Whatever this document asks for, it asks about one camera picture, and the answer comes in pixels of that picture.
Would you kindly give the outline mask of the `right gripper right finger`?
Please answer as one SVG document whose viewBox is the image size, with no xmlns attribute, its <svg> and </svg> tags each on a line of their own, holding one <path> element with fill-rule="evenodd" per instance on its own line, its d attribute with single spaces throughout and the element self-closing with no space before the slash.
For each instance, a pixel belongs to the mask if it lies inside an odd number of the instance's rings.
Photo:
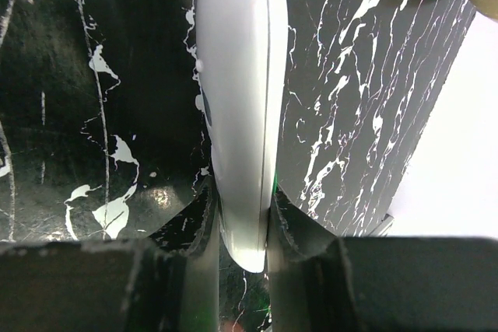
<svg viewBox="0 0 498 332">
<path fill-rule="evenodd" d="M 497 242 L 339 237 L 281 191 L 267 263 L 275 331 L 495 331 Z"/>
</svg>

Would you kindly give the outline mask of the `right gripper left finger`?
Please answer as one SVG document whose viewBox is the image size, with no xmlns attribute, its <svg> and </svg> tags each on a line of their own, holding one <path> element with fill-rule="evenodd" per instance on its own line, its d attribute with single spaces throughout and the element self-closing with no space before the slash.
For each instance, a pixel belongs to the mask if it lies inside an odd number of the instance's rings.
<svg viewBox="0 0 498 332">
<path fill-rule="evenodd" d="M 3 331 L 215 331 L 218 195 L 143 239 L 1 245 Z"/>
</svg>

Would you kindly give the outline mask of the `white remote control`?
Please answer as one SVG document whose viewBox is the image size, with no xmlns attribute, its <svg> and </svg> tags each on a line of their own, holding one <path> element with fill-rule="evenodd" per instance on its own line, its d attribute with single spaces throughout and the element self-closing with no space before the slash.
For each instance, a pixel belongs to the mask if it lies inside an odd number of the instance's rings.
<svg viewBox="0 0 498 332">
<path fill-rule="evenodd" d="M 260 273 L 275 187 L 287 0 L 198 0 L 195 25 L 223 242 L 240 267 Z"/>
</svg>

